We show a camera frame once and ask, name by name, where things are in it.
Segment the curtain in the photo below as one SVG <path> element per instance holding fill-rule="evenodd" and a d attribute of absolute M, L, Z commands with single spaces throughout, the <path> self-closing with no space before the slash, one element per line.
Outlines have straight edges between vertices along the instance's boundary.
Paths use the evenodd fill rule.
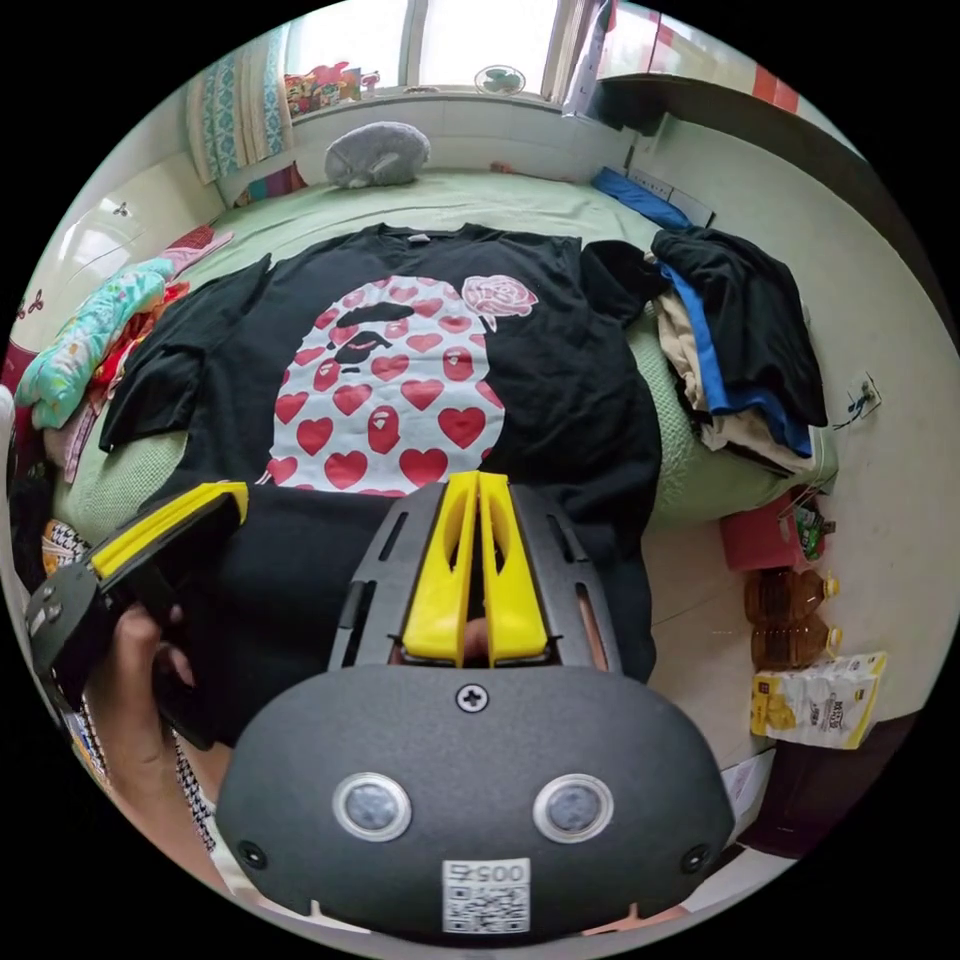
<path fill-rule="evenodd" d="M 290 26 L 222 57 L 187 87 L 190 151 L 203 183 L 293 147 L 283 83 Z"/>

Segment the black t-shirt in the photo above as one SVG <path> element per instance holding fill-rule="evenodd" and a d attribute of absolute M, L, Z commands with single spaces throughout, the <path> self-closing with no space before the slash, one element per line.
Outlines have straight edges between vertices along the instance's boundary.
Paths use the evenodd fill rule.
<path fill-rule="evenodd" d="M 660 435 L 624 331 L 664 285 L 619 241 L 373 226 L 171 307 L 101 446 L 187 430 L 178 471 L 388 496 L 481 466 L 581 484 L 634 463 L 618 509 L 642 529 Z"/>
<path fill-rule="evenodd" d="M 106 450 L 188 431 L 151 502 L 206 480 L 252 484 L 246 524 L 184 598 L 225 743 L 326 669 L 390 497 L 459 471 L 504 473 L 563 506 L 624 672 L 653 668 L 640 534 L 660 433 L 624 334 L 665 281 L 620 241 L 581 249 L 473 225 L 428 236 L 375 226 L 206 284 L 133 354 L 106 414 Z"/>

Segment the red box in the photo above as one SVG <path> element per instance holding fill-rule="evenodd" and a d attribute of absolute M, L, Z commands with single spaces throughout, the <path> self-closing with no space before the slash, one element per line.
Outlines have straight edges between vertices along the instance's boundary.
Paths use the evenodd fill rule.
<path fill-rule="evenodd" d="M 803 555 L 793 507 L 803 500 L 796 489 L 765 507 L 734 513 L 720 521 L 720 536 L 727 566 L 742 573 L 774 567 L 803 569 L 810 566 Z"/>

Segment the white wall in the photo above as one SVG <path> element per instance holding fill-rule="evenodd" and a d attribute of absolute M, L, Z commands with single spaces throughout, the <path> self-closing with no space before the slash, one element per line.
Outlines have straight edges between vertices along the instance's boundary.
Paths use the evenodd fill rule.
<path fill-rule="evenodd" d="M 785 161 L 670 119 L 641 163 L 793 271 L 833 422 L 857 374 L 875 378 L 883 404 L 838 434 L 840 476 L 823 503 L 838 523 L 824 566 L 841 584 L 825 616 L 844 651 L 889 652 L 877 719 L 920 709 L 960 612 L 960 359 L 942 321 L 873 227 Z"/>
<path fill-rule="evenodd" d="M 294 159 L 307 183 L 323 183 L 327 147 L 350 130 L 376 120 L 413 124 L 430 139 L 433 168 L 486 170 L 493 162 L 518 173 L 550 179 L 587 180 L 600 167 L 622 169 L 632 131 L 617 132 L 588 121 L 563 118 L 556 110 L 522 103 L 467 98 L 384 100 L 333 108 L 294 126 L 295 147 L 219 181 L 231 205 L 248 183 L 288 166 Z"/>
<path fill-rule="evenodd" d="M 190 149 L 184 120 L 186 88 L 151 110 L 104 158 L 64 215 L 69 224 L 106 194 L 154 164 Z"/>

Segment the white tile floor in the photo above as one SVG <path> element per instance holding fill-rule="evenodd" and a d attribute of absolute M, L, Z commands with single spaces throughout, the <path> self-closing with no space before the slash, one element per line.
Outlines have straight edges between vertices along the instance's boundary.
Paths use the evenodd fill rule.
<path fill-rule="evenodd" d="M 743 579 L 727 570 L 716 523 L 644 538 L 657 666 L 650 686 L 706 734 L 722 768 L 757 753 Z"/>

